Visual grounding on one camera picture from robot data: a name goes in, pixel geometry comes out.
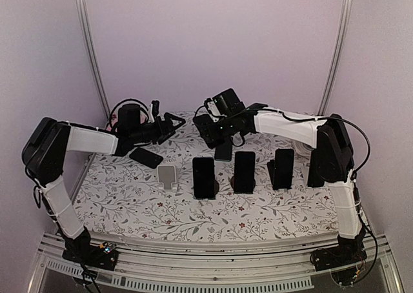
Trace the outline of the black phone teal edge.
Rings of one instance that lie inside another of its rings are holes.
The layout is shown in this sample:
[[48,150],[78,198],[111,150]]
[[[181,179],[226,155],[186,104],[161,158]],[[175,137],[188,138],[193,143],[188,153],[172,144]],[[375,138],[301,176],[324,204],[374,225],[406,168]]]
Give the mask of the black phone teal edge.
[[232,144],[222,144],[216,147],[214,152],[216,161],[229,162],[232,160]]

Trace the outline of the white grey phone stand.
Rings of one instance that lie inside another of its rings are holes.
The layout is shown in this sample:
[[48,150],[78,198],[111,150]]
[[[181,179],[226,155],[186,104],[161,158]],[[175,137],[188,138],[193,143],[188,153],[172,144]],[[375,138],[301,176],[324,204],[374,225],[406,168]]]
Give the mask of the white grey phone stand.
[[157,179],[160,190],[177,191],[178,178],[176,167],[174,165],[159,165],[157,167]]

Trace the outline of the pink phone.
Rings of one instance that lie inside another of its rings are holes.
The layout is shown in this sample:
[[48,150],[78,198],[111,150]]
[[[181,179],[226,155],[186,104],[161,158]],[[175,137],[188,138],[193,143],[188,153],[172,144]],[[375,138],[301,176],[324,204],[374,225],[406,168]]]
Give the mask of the pink phone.
[[255,188],[256,154],[251,151],[235,153],[234,192],[237,194],[252,194]]

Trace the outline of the black folding phone stand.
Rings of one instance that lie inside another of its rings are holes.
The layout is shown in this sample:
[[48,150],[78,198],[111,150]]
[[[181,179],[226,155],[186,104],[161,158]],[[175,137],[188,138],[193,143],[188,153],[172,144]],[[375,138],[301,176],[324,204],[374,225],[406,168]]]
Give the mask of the black folding phone stand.
[[274,171],[275,171],[275,161],[273,159],[267,163],[267,170],[268,170],[268,175],[270,178],[270,183],[273,187],[274,186]]

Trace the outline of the black phone front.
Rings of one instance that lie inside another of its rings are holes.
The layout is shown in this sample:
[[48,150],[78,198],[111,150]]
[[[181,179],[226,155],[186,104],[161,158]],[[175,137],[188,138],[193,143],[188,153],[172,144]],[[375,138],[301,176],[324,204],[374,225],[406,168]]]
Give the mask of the black phone front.
[[273,189],[290,189],[294,169],[294,150],[277,149],[274,159]]

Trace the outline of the black round base stand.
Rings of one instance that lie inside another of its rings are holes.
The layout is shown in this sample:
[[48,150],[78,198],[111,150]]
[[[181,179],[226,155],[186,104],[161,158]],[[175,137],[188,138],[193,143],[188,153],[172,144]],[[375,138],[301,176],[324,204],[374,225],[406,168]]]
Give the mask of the black round base stand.
[[217,194],[219,192],[219,183],[217,180],[214,180],[214,193]]

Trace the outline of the black phone blue case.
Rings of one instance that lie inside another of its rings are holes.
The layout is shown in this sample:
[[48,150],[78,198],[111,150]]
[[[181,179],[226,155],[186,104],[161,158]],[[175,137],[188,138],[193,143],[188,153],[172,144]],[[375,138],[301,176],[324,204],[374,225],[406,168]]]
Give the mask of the black phone blue case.
[[320,178],[317,172],[315,164],[309,164],[307,186],[310,188],[323,187],[325,184],[324,180]]

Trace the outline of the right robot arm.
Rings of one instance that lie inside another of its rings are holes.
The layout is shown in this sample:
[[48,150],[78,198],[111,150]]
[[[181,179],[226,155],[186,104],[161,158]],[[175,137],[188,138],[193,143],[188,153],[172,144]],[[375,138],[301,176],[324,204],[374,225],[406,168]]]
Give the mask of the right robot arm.
[[284,112],[267,104],[245,106],[231,88],[205,100],[205,114],[195,114],[193,122],[208,148],[239,134],[274,134],[311,148],[308,173],[330,189],[338,219],[338,246],[334,259],[348,264],[362,248],[365,224],[360,214],[356,186],[358,168],[346,126],[349,121],[337,114],[306,116]]

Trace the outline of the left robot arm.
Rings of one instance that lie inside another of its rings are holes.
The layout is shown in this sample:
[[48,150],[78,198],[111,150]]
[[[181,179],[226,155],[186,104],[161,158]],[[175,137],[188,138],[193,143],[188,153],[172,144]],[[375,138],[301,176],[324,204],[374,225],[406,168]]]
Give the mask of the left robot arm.
[[69,151],[123,157],[137,147],[160,145],[186,121],[171,113],[159,115],[158,101],[150,106],[120,102],[105,129],[44,117],[26,143],[21,159],[35,183],[36,203],[43,203],[57,223],[66,248],[82,263],[91,263],[96,250],[66,191],[63,167]]

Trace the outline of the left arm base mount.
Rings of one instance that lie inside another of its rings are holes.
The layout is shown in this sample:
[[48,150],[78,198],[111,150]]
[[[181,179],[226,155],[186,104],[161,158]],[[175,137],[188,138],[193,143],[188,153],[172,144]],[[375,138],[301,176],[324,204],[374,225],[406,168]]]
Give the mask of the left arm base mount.
[[63,259],[87,267],[115,270],[119,257],[115,244],[104,242],[98,246],[92,245],[88,236],[79,236],[76,239],[64,238],[64,240]]

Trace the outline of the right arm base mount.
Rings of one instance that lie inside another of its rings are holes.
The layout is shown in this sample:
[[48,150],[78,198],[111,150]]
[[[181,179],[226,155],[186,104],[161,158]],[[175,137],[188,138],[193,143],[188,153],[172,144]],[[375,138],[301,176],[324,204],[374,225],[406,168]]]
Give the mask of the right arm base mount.
[[331,273],[333,281],[342,286],[352,286],[357,280],[367,258],[363,244],[342,243],[330,248],[319,248],[310,255],[316,271],[330,270],[353,264],[353,267]]

